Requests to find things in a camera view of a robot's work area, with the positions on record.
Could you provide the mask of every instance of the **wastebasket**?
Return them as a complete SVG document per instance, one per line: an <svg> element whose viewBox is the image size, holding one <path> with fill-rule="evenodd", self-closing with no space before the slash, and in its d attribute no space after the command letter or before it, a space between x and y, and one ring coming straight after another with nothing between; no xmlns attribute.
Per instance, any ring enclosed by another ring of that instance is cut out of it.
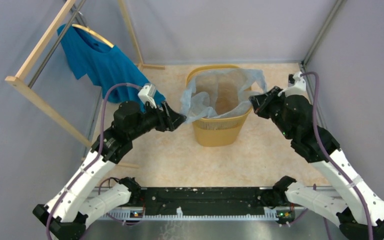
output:
<svg viewBox="0 0 384 240"><path fill-rule="evenodd" d="M191 81L196 75L205 71L238 68L238 66L231 64L198 67L189 73L186 79L186 85L188 85L189 81ZM226 146L234 143L251 110L252 106L245 114L240 116L216 119L201 118L192 122L196 141L204 147Z"/></svg>

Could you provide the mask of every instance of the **wooden frame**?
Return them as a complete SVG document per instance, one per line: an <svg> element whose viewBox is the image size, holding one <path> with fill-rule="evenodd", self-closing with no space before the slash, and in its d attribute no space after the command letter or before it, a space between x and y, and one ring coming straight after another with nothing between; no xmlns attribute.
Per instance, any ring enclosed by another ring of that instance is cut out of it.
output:
<svg viewBox="0 0 384 240"><path fill-rule="evenodd" d="M24 61L20 69L17 71L15 76L7 76L5 81L13 86L18 92L20 92L25 98L27 98L32 104L38 107L42 112L48 115L53 119L58 125L65 129L69 134L76 138L79 142L85 145L87 148L92 146L92 142L89 141L83 134L81 134L73 125L71 125L65 118L63 118L55 109L53 109L43 98L41 98L35 91L29 88L25 84L25 79L27 75L32 70L35 63L38 61L39 56L43 53L45 47L49 44L52 36L57 31L57 28L63 23L64 18L69 13L70 9L76 3L76 0L67 0L62 6L61 10L55 16L49 27L46 29L45 33L42 35L40 40L37 42L36 46L33 48L31 53L28 55L27 59ZM132 22L130 20L129 12L127 10L124 0L118 0L120 6L120 11L123 16L123 20L126 24L127 31L131 38L131 42L136 51L139 63L137 68L143 70L144 68L149 69L165 69L163 65L152 65L145 64L142 58L141 51L139 49L139 44L136 39L135 32L133 30ZM139 168L136 164L123 163L118 164L122 167L128 168Z"/></svg>

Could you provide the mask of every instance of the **plastic bag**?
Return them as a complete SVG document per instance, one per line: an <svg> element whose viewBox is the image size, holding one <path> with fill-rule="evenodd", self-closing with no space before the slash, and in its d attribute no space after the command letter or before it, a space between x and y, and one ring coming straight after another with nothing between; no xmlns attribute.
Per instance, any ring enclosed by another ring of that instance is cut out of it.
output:
<svg viewBox="0 0 384 240"><path fill-rule="evenodd" d="M248 98L261 94L247 90L253 83L267 92L262 70L229 68L205 71L187 84L180 101L186 123L201 118L222 119L244 115L251 107Z"/></svg>

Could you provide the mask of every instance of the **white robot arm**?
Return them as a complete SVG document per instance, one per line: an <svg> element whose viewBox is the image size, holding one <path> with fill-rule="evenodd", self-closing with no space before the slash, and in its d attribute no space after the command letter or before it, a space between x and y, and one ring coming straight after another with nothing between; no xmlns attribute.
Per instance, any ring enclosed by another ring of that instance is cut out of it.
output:
<svg viewBox="0 0 384 240"><path fill-rule="evenodd" d="M281 89L275 86L269 92L249 99L254 113L271 119L285 138L291 139L295 152L321 172L342 199L323 195L288 176L276 183L273 189L284 192L288 202L304 206L330 220L350 240L368 239L368 225L372 226L373 239L383 239L384 201L357 174L335 138L326 129L313 125L313 106L304 96L306 82L302 76L301 72L290 74L289 87ZM316 127L329 157L318 145ZM367 204L369 224L359 195Z"/></svg>
<svg viewBox="0 0 384 240"><path fill-rule="evenodd" d="M291 74L289 83L285 89L275 86L267 93L251 96L249 100L254 113L272 119L285 138L291 140L295 152L319 170L342 198L324 195L284 176L269 191L275 193L273 196L261 195L259 199L271 206L277 203L304 206L330 220L350 240L368 239L370 225L373 239L384 239L384 201L357 174L335 138L326 129L316 126L329 156L326 157L315 136L312 105L304 97L306 82L302 73ZM44 225L48 223L50 231L58 239L79 239L105 213L138 201L141 187L129 177L121 179L102 195L91 200L87 197L100 179L132 149L134 139L152 129L174 131L186 120L165 102L158 108L152 98L154 93L153 85L144 86L139 93L139 98L145 103L145 112L141 112L136 102L120 104L111 127L102 135L103 141L95 142L67 185L46 204L38 204L33 210ZM361 198L367 204L368 218Z"/></svg>
<svg viewBox="0 0 384 240"><path fill-rule="evenodd" d="M134 101L122 102L114 113L111 127L93 144L86 159L64 188L46 204L38 204L33 214L60 240L79 239L99 217L117 206L135 203L141 187L134 178L123 178L115 187L91 200L87 197L98 182L132 148L132 141L155 129L174 131L186 117L164 101L159 108L153 99L155 86L145 85L138 96L145 112Z"/></svg>

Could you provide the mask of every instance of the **metal pole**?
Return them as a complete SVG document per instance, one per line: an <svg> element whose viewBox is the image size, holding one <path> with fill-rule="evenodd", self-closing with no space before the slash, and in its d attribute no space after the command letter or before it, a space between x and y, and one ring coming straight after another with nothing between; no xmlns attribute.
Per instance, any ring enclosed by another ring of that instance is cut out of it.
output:
<svg viewBox="0 0 384 240"><path fill-rule="evenodd" d="M328 32L328 28L330 27L331 23L333 22L334 18L336 17L337 13L341 9L341 7L344 5L344 3L347 0L337 0L335 5L333 6L332 10L329 13L329 16L327 16L326 21L324 21L323 26L321 27L320 31L318 32L314 42L312 43L310 50L308 50L307 54L305 55L304 60L302 61L302 65L304 67L307 66L307 64L310 62L311 58L313 57L314 52L316 51L317 47L319 46L321 40L325 36L325 34Z"/></svg>
<svg viewBox="0 0 384 240"><path fill-rule="evenodd" d="M51 59L52 54L54 54L55 50L57 49L58 45L60 44L61 40L63 39L64 35L69 30L69 27L73 24L74 19L76 18L77 13L79 10L83 7L86 0L81 0L78 4L78 8L73 12L71 18L68 20L67 24L65 25L64 29L62 29L61 33L59 34L58 38L56 39L56 42L53 44L52 48L49 50L48 54L46 55L45 59L43 60L42 64L40 64L39 69L36 71L36 73L31 78L30 82L28 83L28 87L32 88L35 84L36 80L41 75L42 71L44 70L46 64L49 62L49 59Z"/></svg>
<svg viewBox="0 0 384 240"><path fill-rule="evenodd" d="M76 4L73 4L73 6L70 8L70 13L73 14L76 9L77 9ZM75 16L76 23L87 27L85 16L83 16L83 14L80 11L78 12L78 14L80 15Z"/></svg>

